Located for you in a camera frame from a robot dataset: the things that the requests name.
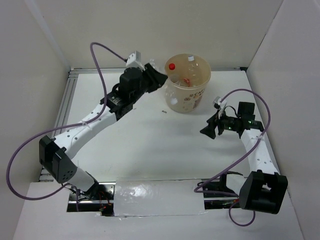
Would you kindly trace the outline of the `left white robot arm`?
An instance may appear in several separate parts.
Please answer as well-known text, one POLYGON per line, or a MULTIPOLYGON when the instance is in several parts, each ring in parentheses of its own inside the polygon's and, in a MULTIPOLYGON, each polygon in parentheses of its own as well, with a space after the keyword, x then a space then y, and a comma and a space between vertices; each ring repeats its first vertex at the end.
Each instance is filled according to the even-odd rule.
POLYGON ((101 189, 98 181, 76 166, 72 159, 98 133, 130 112, 143 94, 161 88, 167 78, 167 75, 158 72, 149 63, 144 69, 125 69, 119 77, 119 83, 82 119, 79 126, 67 129, 54 138, 44 136, 39 140, 41 165, 59 184, 69 183, 75 186, 88 200, 97 197, 101 189))

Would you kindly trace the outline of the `red cola label bottle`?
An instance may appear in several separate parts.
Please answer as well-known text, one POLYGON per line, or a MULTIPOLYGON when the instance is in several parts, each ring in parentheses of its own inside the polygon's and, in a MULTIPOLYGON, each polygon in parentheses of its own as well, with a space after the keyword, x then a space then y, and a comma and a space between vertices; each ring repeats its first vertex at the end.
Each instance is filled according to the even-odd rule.
POLYGON ((191 88, 198 86, 199 83, 197 78, 181 78, 177 84, 182 87, 191 88))

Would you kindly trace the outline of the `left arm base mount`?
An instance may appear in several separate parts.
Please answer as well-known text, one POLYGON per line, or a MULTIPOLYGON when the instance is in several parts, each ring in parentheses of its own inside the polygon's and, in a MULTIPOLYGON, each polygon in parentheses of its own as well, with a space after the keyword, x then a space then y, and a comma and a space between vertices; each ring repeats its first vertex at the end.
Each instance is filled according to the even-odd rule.
POLYGON ((93 212, 104 217, 114 216, 115 182, 100 182, 98 192, 87 197, 83 192, 76 195, 74 187, 68 187, 69 197, 66 211, 68 213, 93 212))

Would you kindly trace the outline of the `crushed clear bottle blue-white cap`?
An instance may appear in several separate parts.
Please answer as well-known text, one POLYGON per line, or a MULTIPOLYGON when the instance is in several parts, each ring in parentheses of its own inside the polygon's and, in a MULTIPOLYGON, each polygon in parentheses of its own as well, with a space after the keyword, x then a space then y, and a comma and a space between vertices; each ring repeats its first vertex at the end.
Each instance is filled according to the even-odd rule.
MULTIPOLYGON (((151 66, 158 71, 159 73, 166 75, 165 68, 163 65, 159 64, 157 61, 154 59, 150 59, 149 63, 151 66)), ((169 106, 175 106, 178 103, 178 99, 176 96, 176 90, 173 85, 172 79, 167 76, 167 80, 165 84, 163 85, 164 88, 164 94, 165 94, 165 100, 169 106)))

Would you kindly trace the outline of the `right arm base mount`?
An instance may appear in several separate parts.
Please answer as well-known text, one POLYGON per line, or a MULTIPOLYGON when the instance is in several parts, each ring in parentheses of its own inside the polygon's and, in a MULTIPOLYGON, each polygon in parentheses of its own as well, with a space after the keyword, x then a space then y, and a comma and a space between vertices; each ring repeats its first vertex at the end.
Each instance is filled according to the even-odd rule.
POLYGON ((239 174, 224 174, 203 187, 195 193, 203 194, 204 208, 206 210, 228 209, 235 203, 234 208, 240 208, 240 189, 247 177, 239 174))

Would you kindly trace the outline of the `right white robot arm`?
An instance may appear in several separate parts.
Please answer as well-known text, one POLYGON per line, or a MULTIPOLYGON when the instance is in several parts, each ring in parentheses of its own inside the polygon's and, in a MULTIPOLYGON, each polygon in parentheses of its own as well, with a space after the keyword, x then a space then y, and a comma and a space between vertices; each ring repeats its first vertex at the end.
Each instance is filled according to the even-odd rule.
POLYGON ((230 196, 234 192, 244 210, 277 214, 288 187, 288 180, 286 176, 279 174, 271 160, 263 135, 263 124, 255 119, 255 104, 239 102, 235 117, 226 115, 225 100, 218 98, 214 107, 217 112, 207 120, 208 125, 200 133, 215 139, 224 131, 236 132, 248 154, 246 159, 250 169, 248 177, 230 176, 220 181, 220 194, 230 196))

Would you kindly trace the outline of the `clear bottle white cap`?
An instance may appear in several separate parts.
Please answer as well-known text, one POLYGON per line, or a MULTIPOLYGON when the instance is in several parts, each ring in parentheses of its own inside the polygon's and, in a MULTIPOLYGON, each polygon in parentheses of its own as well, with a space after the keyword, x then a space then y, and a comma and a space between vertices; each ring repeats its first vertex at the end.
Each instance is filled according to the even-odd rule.
POLYGON ((188 79, 192 87, 199 86, 202 84, 202 73, 201 69, 196 61, 194 55, 189 55, 188 60, 188 79))

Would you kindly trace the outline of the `red cap red label bottle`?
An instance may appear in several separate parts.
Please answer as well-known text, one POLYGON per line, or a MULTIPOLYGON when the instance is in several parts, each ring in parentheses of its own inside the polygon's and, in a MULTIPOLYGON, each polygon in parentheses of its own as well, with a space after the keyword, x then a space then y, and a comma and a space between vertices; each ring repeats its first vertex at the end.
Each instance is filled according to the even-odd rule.
POLYGON ((180 75, 177 72, 176 69, 176 65, 174 63, 170 63, 168 65, 168 69, 169 69, 169 74, 168 74, 168 78, 173 82, 173 83, 178 83, 180 80, 180 75))

